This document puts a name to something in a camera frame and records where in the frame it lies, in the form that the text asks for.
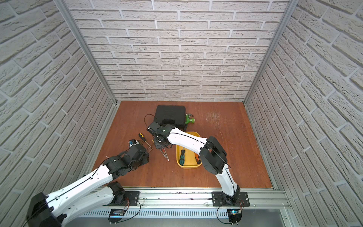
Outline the green black screwdriver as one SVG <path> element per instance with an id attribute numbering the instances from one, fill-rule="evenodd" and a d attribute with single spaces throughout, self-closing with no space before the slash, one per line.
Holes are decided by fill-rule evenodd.
<path id="1" fill-rule="evenodd" d="M 185 163 L 185 150 L 182 149 L 181 150 L 181 155 L 180 155 L 180 158 L 179 158 L 179 165 L 184 166 L 184 163 Z"/>

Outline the orange screwdriver long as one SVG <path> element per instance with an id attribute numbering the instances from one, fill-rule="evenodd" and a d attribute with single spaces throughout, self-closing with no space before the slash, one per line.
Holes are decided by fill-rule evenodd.
<path id="1" fill-rule="evenodd" d="M 201 159 L 200 159 L 200 156 L 198 154 L 195 154 L 195 160 L 196 160 L 196 163 L 198 165 L 201 164 Z"/>

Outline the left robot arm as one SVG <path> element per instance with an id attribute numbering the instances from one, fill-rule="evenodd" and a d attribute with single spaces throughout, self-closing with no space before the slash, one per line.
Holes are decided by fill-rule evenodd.
<path id="1" fill-rule="evenodd" d="M 64 227 L 71 220 L 103 205 L 129 207 L 131 198 L 115 180 L 149 162 L 149 153 L 134 144 L 119 155 L 105 159 L 85 177 L 48 195 L 31 199 L 26 215 L 30 227 Z"/>

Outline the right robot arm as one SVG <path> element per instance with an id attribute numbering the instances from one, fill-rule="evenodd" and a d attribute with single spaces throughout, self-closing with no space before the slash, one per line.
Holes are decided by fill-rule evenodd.
<path id="1" fill-rule="evenodd" d="M 147 131 L 153 136 L 156 148 L 178 145 L 199 155 L 204 168 L 219 181 L 224 199 L 230 204 L 237 200 L 240 187 L 230 173 L 226 151 L 215 137 L 196 137 L 173 125 L 161 126 L 156 122 Z"/>

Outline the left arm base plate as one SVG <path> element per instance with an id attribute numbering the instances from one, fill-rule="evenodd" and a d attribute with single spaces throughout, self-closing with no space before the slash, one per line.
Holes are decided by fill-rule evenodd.
<path id="1" fill-rule="evenodd" d="M 125 191 L 114 196 L 108 206 L 126 206 L 129 202 L 130 206 L 138 206 L 140 191 Z"/>

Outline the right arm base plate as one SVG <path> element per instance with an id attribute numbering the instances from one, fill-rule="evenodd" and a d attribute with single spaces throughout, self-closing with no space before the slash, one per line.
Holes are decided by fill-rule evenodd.
<path id="1" fill-rule="evenodd" d="M 212 192 L 212 203 L 214 207 L 223 206 L 243 206 L 249 207 L 250 200 L 247 192 L 237 191 L 234 196 L 228 196 L 223 192 Z"/>

